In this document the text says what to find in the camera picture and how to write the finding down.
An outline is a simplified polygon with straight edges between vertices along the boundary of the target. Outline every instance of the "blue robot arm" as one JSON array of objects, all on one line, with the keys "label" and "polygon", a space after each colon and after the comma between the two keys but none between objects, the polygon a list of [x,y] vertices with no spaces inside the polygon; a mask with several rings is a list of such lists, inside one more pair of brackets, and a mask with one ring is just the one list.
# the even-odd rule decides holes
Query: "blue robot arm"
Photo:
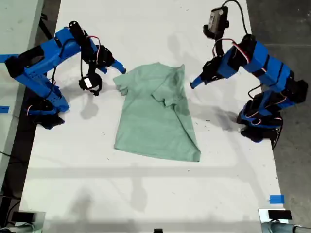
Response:
[{"label": "blue robot arm", "polygon": [[[112,53],[103,45],[96,46],[76,21],[55,34],[55,37],[41,45],[34,47],[20,55],[2,55],[9,74],[12,78],[32,90],[37,97],[28,100],[27,114],[33,117],[35,123],[50,129],[55,125],[64,123],[58,117],[59,112],[65,112],[69,105],[55,85],[54,75],[56,67],[68,58],[81,52],[82,61],[89,65],[88,74],[82,75],[79,86],[89,90],[95,96],[102,88],[102,79],[95,72],[96,69],[107,73],[107,67],[114,67],[121,73],[126,69],[115,60]],[[53,71],[52,83],[46,77],[49,70]]]},{"label": "blue robot arm", "polygon": [[308,84],[304,80],[295,81],[294,73],[288,66],[268,53],[268,49],[253,35],[246,31],[240,44],[235,44],[226,54],[222,51],[222,37],[227,21],[227,8],[212,10],[209,25],[204,26],[204,34],[215,39],[217,56],[203,66],[203,72],[190,83],[192,89],[199,84],[230,78],[243,67],[256,76],[261,85],[268,90],[255,95],[240,111],[237,123],[246,125],[241,131],[243,136],[255,142],[270,138],[275,146],[283,126],[279,113],[281,109],[302,103],[306,99]]}]

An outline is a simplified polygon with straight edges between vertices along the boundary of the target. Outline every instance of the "white table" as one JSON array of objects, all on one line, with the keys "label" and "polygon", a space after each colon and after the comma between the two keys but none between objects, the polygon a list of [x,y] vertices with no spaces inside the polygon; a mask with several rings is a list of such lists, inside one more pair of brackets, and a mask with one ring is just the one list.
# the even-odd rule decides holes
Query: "white table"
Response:
[{"label": "white table", "polygon": [[[250,31],[246,1],[240,1]],[[260,232],[258,208],[280,194],[270,142],[244,138],[232,120],[258,80],[239,71],[191,90],[212,58],[202,33],[217,0],[62,0],[56,30],[76,20],[128,70],[185,64],[185,90],[202,152],[199,163],[148,158],[113,149],[124,97],[112,68],[98,97],[78,86],[80,55],[61,64],[57,84],[70,104],[66,123],[38,128],[20,209],[43,211],[44,232]],[[224,37],[241,40],[241,14],[229,3]],[[230,43],[224,42],[224,49]]]},{"label": "white table", "polygon": [[[34,46],[43,0],[1,0],[0,54],[20,54]],[[0,151],[11,154],[24,97],[25,87],[12,79],[0,63],[0,105],[9,106],[7,114],[0,114]],[[9,157],[0,153],[0,187]]]}]

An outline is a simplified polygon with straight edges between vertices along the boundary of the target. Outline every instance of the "black cable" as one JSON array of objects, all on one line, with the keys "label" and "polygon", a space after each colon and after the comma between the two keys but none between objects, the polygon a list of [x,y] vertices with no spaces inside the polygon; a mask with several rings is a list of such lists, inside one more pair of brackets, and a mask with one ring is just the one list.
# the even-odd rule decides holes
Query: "black cable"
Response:
[{"label": "black cable", "polygon": [[[63,44],[63,46],[62,46],[62,49],[61,49],[61,51],[60,51],[60,54],[59,54],[59,57],[60,57],[60,58],[62,57],[62,55],[63,55],[63,53],[64,53],[64,51],[65,51],[65,46],[66,46],[66,44],[67,44],[68,42],[70,42],[70,41],[76,41],[76,40],[73,39],[73,38],[71,38],[71,39],[67,39],[67,40],[64,42],[64,44]],[[56,67],[54,67],[54,71],[53,71],[53,75],[52,75],[52,86],[51,86],[51,88],[50,88],[50,92],[49,92],[48,95],[44,98],[43,101],[45,101],[45,100],[50,96],[50,94],[51,94],[52,91],[53,91],[53,87],[55,86],[55,72],[56,72]]]},{"label": "black cable", "polygon": [[277,142],[278,142],[278,140],[280,139],[282,129],[283,129],[283,119],[282,119],[281,127],[280,127],[280,129],[279,129],[279,133],[278,133],[278,135],[277,135],[277,139],[276,139],[276,141],[274,142],[274,144],[273,144],[273,146],[272,146],[272,149],[274,149],[274,148],[276,147]]},{"label": "black cable", "polygon": [[17,198],[17,197],[9,197],[9,196],[6,196],[6,195],[1,195],[1,194],[0,194],[0,197],[20,200],[20,198]]},{"label": "black cable", "polygon": [[10,216],[11,211],[12,211],[13,208],[14,208],[15,206],[17,206],[18,204],[20,204],[20,201],[16,202],[16,203],[9,209],[9,211],[8,211],[8,213],[7,213],[7,215],[6,215],[6,218],[5,218],[5,222],[4,222],[4,225],[5,225],[5,226],[6,226],[7,223],[8,223],[8,218],[9,218],[9,216]]},{"label": "black cable", "polygon": [[242,23],[243,23],[244,31],[245,31],[246,35],[248,35],[247,29],[246,29],[246,26],[245,26],[245,21],[244,21],[244,13],[243,13],[242,7],[241,7],[241,5],[239,4],[239,2],[238,2],[237,0],[227,0],[227,1],[225,1],[225,2],[222,4],[222,7],[223,7],[226,3],[230,2],[230,1],[235,2],[235,3],[239,6],[239,9],[240,9],[241,15],[242,15]]},{"label": "black cable", "polygon": [[64,52],[64,50],[65,50],[65,45],[66,45],[68,42],[70,42],[70,41],[76,41],[76,40],[73,39],[73,38],[71,38],[71,39],[67,39],[67,40],[64,42],[64,44],[63,44],[63,46],[62,46],[62,50],[60,50],[60,54],[59,54],[59,57],[60,57],[60,58],[62,57],[63,52]]},{"label": "black cable", "polygon": [[16,159],[16,160],[19,160],[21,164],[27,164],[27,162],[22,161],[20,158],[17,158],[17,157],[15,157],[15,156],[13,156],[13,155],[4,153],[4,152],[2,152],[2,151],[0,151],[0,153],[3,154],[3,155],[5,155],[5,156],[8,156],[8,157],[10,157],[10,158],[14,158],[14,159]]},{"label": "black cable", "polygon": [[50,92],[48,93],[48,95],[43,99],[43,101],[45,101],[49,96],[50,96],[50,94],[52,93],[52,91],[53,91],[53,87],[55,86],[55,72],[56,72],[56,67],[54,68],[54,71],[53,71],[53,75],[52,75],[52,86],[51,86],[51,88],[50,88]]},{"label": "black cable", "polygon": [[83,72],[82,72],[82,51],[81,51],[81,58],[80,58],[80,74],[81,74],[81,79],[83,79]]},{"label": "black cable", "polygon": [[252,97],[252,96],[250,95],[250,93],[251,93],[252,91],[256,90],[257,88],[261,87],[261,86],[263,86],[263,84],[260,84],[259,86],[256,86],[255,88],[249,90],[249,91],[247,92],[248,96],[249,96],[251,99],[254,99],[254,97]]}]

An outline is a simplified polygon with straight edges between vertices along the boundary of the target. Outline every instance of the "t-shirt sleeve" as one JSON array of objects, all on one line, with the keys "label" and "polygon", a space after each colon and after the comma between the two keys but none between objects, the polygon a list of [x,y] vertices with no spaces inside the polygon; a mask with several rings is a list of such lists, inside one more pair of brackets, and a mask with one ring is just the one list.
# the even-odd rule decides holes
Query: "t-shirt sleeve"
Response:
[{"label": "t-shirt sleeve", "polygon": [[140,67],[137,67],[113,79],[117,89],[121,92],[122,95],[126,95],[131,84],[135,82],[135,78],[138,76],[139,69]]},{"label": "t-shirt sleeve", "polygon": [[165,81],[152,93],[155,100],[164,102],[166,107],[177,104],[183,95],[184,70],[178,70],[174,75],[168,76]]}]

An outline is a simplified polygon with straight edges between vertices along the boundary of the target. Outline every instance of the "green t-shirt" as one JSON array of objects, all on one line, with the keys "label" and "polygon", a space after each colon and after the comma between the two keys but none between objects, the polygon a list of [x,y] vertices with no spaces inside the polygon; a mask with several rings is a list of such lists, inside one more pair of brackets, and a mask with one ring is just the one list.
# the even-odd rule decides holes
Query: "green t-shirt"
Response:
[{"label": "green t-shirt", "polygon": [[139,66],[114,78],[126,95],[115,149],[154,158],[200,161],[184,91],[185,67]]}]

